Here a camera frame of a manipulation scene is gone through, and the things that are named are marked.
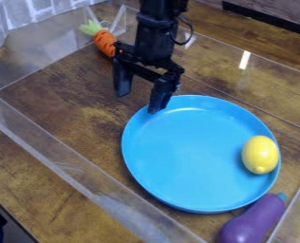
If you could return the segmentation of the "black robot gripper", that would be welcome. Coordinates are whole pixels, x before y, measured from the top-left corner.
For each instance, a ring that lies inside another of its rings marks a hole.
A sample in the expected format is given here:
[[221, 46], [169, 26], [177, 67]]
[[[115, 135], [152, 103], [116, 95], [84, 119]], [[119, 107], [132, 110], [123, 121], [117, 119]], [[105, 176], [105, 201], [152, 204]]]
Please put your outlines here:
[[145, 12], [139, 13], [137, 20], [136, 42], [132, 45], [120, 41], [115, 43], [113, 85], [117, 96], [124, 97], [132, 92], [136, 75], [156, 82], [148, 107], [148, 113], [156, 114], [167, 108], [173, 93], [180, 89], [181, 80], [161, 77], [148, 67], [164, 68], [173, 76], [180, 76], [185, 72], [185, 69], [172, 60], [177, 44], [179, 21], [171, 14], [156, 16]]

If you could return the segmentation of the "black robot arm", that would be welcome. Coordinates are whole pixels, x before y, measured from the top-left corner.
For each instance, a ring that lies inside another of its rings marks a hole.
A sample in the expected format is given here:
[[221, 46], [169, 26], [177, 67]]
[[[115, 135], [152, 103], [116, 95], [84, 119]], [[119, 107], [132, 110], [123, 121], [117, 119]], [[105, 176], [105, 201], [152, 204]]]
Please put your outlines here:
[[119, 97], [132, 91], [133, 78], [141, 78], [155, 84], [148, 112], [156, 114], [167, 108], [173, 93], [181, 84], [185, 69], [172, 60], [175, 45], [179, 42], [179, 21], [192, 28], [184, 18], [188, 0], [140, 0], [137, 15], [139, 31], [133, 45], [115, 42], [113, 85]]

